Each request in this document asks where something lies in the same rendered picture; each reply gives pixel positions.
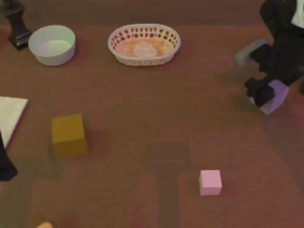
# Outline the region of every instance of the white oval basket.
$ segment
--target white oval basket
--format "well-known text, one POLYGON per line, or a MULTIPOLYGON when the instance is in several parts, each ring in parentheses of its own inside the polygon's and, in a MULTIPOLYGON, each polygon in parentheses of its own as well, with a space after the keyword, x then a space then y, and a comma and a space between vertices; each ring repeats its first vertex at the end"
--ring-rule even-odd
POLYGON ((179 34, 160 24, 132 24, 116 29, 108 47, 127 66, 157 66, 169 62, 181 46, 179 34))

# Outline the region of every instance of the white bowl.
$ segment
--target white bowl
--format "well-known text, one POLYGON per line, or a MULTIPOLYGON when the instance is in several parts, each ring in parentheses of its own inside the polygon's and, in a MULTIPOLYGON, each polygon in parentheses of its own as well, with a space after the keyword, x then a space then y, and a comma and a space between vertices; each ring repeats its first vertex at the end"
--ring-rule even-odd
POLYGON ((75 40, 74 32, 67 27, 45 26, 31 35, 28 48, 40 63, 46 66, 59 66, 73 57, 75 40))

